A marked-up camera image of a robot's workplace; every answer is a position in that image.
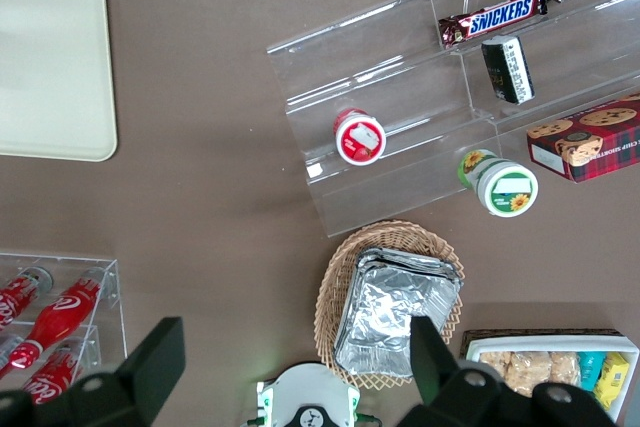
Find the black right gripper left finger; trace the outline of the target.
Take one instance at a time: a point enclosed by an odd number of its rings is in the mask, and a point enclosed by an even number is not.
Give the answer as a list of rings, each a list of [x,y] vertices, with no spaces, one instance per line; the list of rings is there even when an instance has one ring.
[[[77,382],[65,395],[67,426],[150,426],[186,367],[184,323],[165,317],[111,372]]]

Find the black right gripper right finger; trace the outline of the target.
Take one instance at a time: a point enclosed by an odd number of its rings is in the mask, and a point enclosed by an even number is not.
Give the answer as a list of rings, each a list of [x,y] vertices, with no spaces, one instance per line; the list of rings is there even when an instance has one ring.
[[[504,384],[476,363],[460,366],[428,317],[411,319],[410,364],[421,403],[405,415],[401,426],[520,424],[506,410]]]

